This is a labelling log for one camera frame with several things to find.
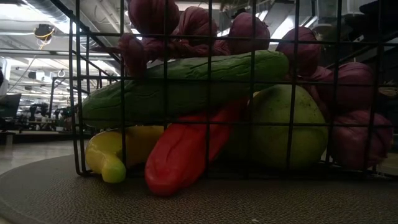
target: metal wire grid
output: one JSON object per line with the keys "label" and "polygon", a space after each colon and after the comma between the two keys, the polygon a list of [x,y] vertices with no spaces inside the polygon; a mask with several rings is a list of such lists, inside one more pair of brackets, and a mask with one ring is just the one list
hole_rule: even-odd
{"label": "metal wire grid", "polygon": [[[121,71],[121,76],[120,77],[112,77],[109,74],[107,74],[104,70],[100,69],[97,67],[95,64],[93,64],[90,61],[90,51],[89,49],[86,50],[86,57],[82,56],[80,54],[80,48],[78,47],[80,45],[80,36],[85,35],[87,37],[91,37],[93,40],[95,40],[97,43],[99,43],[100,46],[104,47],[104,45],[101,43],[101,41],[96,38],[97,36],[104,36],[104,37],[120,37],[123,35],[124,32],[124,0],[120,0],[120,5],[121,5],[121,12],[120,12],[120,33],[106,33],[106,32],[91,32],[90,28],[85,26],[81,21],[80,21],[80,0],[76,0],[76,15],[73,14],[72,10],[69,10],[63,5],[59,0],[52,0],[52,2],[60,9],[62,10],[69,18],[70,18],[70,33],[69,33],[69,63],[70,63],[70,74],[69,74],[69,79],[70,79],[70,96],[71,96],[71,108],[72,111],[75,111],[75,106],[74,106],[74,98],[73,98],[73,89],[78,90],[78,121],[79,124],[83,124],[82,120],[82,98],[81,98],[81,93],[85,92],[87,94],[90,94],[90,85],[89,82],[90,80],[97,80],[97,89],[102,88],[102,80],[109,80],[110,82],[114,81],[119,81],[121,82],[121,132],[122,132],[122,141],[123,141],[123,163],[126,164],[126,137],[125,137],[125,100],[124,100],[124,82],[125,80],[134,80],[135,78],[133,77],[125,77],[125,72],[124,72],[124,66],[123,58],[119,58],[115,54],[111,54],[111,56],[117,61],[120,62],[120,71]],[[212,11],[212,0],[209,0],[209,11]],[[154,38],[161,38],[164,39],[164,47],[165,47],[165,58],[164,58],[164,79],[163,80],[150,80],[152,82],[163,82],[164,84],[164,115],[165,117],[163,119],[158,119],[158,120],[150,120],[150,121],[143,121],[143,120],[137,120],[137,122],[155,122],[155,123],[163,123],[164,127],[167,127],[167,124],[169,123],[182,123],[182,124],[205,124],[206,125],[206,171],[205,171],[205,177],[208,177],[208,168],[209,168],[209,160],[208,160],[208,155],[209,155],[209,142],[210,142],[210,125],[211,124],[232,124],[232,125],[248,125],[248,126],[288,126],[289,127],[289,135],[288,135],[288,142],[287,142],[287,157],[286,157],[286,168],[285,172],[283,172],[283,176],[286,177],[290,174],[289,169],[290,169],[290,157],[291,157],[291,150],[292,150],[292,135],[293,135],[293,127],[294,126],[327,126],[329,128],[329,138],[328,138],[328,147],[326,150],[326,160],[325,160],[325,167],[326,171],[330,171],[330,146],[333,144],[331,134],[332,130],[334,127],[367,127],[368,128],[368,137],[366,140],[366,148],[365,148],[365,155],[364,155],[364,167],[362,170],[361,177],[367,177],[369,174],[375,174],[377,172],[376,167],[373,167],[372,171],[367,170],[366,164],[368,163],[369,160],[369,150],[370,150],[370,142],[372,138],[372,132],[374,128],[398,128],[398,125],[392,125],[392,126],[386,126],[386,125],[373,125],[374,121],[374,115],[375,115],[375,102],[377,100],[377,89],[382,86],[391,86],[391,85],[380,85],[378,80],[379,80],[379,74],[384,72],[383,71],[383,64],[382,64],[382,55],[384,51],[385,46],[398,46],[398,44],[390,44],[386,43],[388,40],[391,40],[395,37],[398,36],[398,33],[393,33],[385,38],[383,38],[382,35],[382,10],[384,8],[383,1],[379,1],[379,17],[378,17],[378,39],[377,42],[344,42],[340,40],[340,34],[341,34],[341,11],[342,11],[342,0],[338,0],[338,15],[337,15],[337,32],[336,32],[336,41],[301,41],[299,39],[299,32],[297,27],[299,26],[299,14],[300,14],[300,0],[296,0],[295,2],[295,39],[294,40],[280,40],[280,39],[258,39],[255,38],[256,34],[256,0],[252,1],[251,4],[251,9],[252,9],[252,37],[251,38],[240,38],[240,37],[212,37],[212,36],[191,36],[191,35],[168,35],[166,30],[168,24],[165,22],[164,24],[164,31],[165,35],[158,35],[158,34],[139,34],[137,36],[139,37],[154,37]],[[167,21],[169,17],[169,12],[167,11],[167,6],[169,4],[168,0],[165,0],[165,21]],[[212,21],[212,13],[209,13],[209,33],[212,33],[212,26],[211,26],[211,21]],[[73,23],[76,22],[76,34],[73,34]],[[73,36],[76,36],[76,51],[73,50]],[[184,80],[184,79],[169,79],[167,76],[167,68],[168,68],[168,48],[167,48],[167,41],[169,39],[208,39],[209,43],[209,52],[212,51],[212,46],[213,46],[213,41],[214,40],[226,40],[226,39],[233,39],[233,40],[251,40],[252,43],[254,43],[254,40],[263,40],[263,41],[271,41],[271,42],[289,42],[289,43],[294,43],[294,55],[295,55],[295,63],[293,64],[294,66],[294,75],[293,79],[291,82],[258,82],[254,80],[254,47],[252,47],[251,50],[251,74],[250,74],[250,80],[248,82],[241,82],[240,83],[249,83],[250,84],[250,93],[249,93],[249,120],[248,121],[239,121],[239,122],[212,122],[210,121],[210,96],[211,96],[211,88],[210,88],[210,83],[212,82],[236,82],[232,80],[212,80],[211,79],[211,54],[208,56],[208,76],[206,80]],[[334,45],[335,46],[335,63],[332,65],[329,65],[328,68],[330,67],[336,67],[335,72],[334,72],[334,80],[333,83],[325,83],[325,82],[303,82],[303,81],[297,81],[297,51],[298,51],[298,44],[328,44],[328,45]],[[346,56],[345,58],[339,58],[338,53],[340,50],[340,47],[342,45],[363,45],[365,46],[363,49],[352,53],[349,56]],[[377,60],[376,60],[376,69],[377,71],[375,72],[374,76],[374,81],[372,85],[356,85],[356,84],[339,84],[338,83],[338,66],[339,64],[342,64],[343,62],[358,56],[365,51],[372,49],[374,47],[377,47]],[[77,74],[74,77],[73,76],[73,55],[76,55],[76,69],[77,69]],[[86,62],[86,75],[81,74],[80,70],[80,65],[81,65],[81,60],[84,60]],[[89,70],[88,70],[88,65],[91,65],[95,68],[98,69],[99,75],[98,76],[90,76]],[[53,95],[53,89],[55,87],[55,79],[53,78],[52,82],[52,95]],[[82,90],[81,89],[81,80],[87,80],[87,87],[88,89]],[[77,81],[77,87],[73,86],[73,81]],[[167,97],[167,88],[168,84],[170,82],[181,82],[183,84],[184,82],[206,82],[207,83],[207,113],[206,113],[206,121],[184,121],[181,119],[168,119],[167,118],[167,108],[168,108],[168,97]],[[254,84],[255,83],[270,83],[270,84],[289,84],[292,85],[292,96],[291,96],[291,104],[290,104],[290,120],[289,123],[258,123],[258,122],[253,122],[252,120],[252,110],[253,110],[253,93],[254,93]],[[331,112],[331,121],[329,123],[323,123],[323,124],[313,124],[313,123],[294,123],[294,107],[295,107],[295,89],[297,85],[301,84],[311,84],[311,85],[333,85],[333,104],[336,104],[336,89],[338,86],[372,86],[373,87],[373,103],[371,105],[371,117],[370,117],[370,122],[367,125],[364,124],[334,124],[334,118],[336,114],[334,112]],[[86,164],[85,164],[85,146],[84,146],[84,139],[83,139],[83,128],[79,128],[79,133],[76,133],[76,118],[75,114],[72,113],[72,134],[74,136],[73,138],[73,148],[74,148],[74,153],[75,153],[75,168],[76,172],[79,175],[91,175],[91,171],[87,170]],[[80,157],[79,157],[79,151],[78,151],[78,138],[80,142]],[[248,135],[248,141],[252,138],[252,133],[251,131],[249,132]],[[250,144],[248,144],[248,149],[246,153],[246,160],[248,161],[248,158],[250,156]],[[245,166],[244,168],[244,177],[245,178],[255,178],[251,177],[249,175],[249,171],[247,167]],[[395,177],[395,179],[398,179],[398,176],[393,176],[393,175],[387,175],[389,177]]]}

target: green cucumber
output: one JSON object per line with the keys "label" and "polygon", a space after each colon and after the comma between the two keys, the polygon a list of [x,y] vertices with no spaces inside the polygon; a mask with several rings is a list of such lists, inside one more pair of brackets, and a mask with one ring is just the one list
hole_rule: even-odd
{"label": "green cucumber", "polygon": [[[254,58],[254,81],[281,81],[289,69],[289,61],[279,52],[258,50]],[[187,58],[168,63],[167,115],[174,118],[200,111],[207,106],[207,58]],[[211,58],[210,106],[249,96],[251,53]],[[148,68],[142,80],[125,80],[126,125],[164,118],[164,66]],[[260,91],[273,84],[254,84]],[[121,125],[121,82],[92,92],[83,101],[83,121],[96,128]]]}

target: woven mat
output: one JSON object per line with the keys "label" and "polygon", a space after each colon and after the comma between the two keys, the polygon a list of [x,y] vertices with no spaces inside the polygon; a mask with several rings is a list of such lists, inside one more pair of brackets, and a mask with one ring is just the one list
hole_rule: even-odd
{"label": "woven mat", "polygon": [[0,217],[35,223],[394,223],[398,184],[201,180],[158,198],[143,179],[111,185],[79,177],[72,156],[0,176]]}

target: gray floor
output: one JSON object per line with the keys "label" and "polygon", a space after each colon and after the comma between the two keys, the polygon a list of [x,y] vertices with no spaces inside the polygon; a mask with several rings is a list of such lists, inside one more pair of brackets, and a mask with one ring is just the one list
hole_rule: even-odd
{"label": "gray floor", "polygon": [[31,162],[71,154],[73,154],[72,141],[0,146],[0,174]]}

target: red pepper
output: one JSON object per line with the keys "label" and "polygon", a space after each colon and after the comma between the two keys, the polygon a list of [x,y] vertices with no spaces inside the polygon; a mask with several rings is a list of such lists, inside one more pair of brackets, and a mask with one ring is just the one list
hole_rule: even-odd
{"label": "red pepper", "polygon": [[[218,110],[213,122],[239,120],[247,99],[235,101]],[[206,113],[184,116],[183,121],[206,121]],[[209,161],[213,161],[227,142],[233,126],[210,125]],[[169,196],[193,184],[204,172],[206,162],[206,125],[171,124],[152,150],[145,168],[145,180],[150,190]]]}

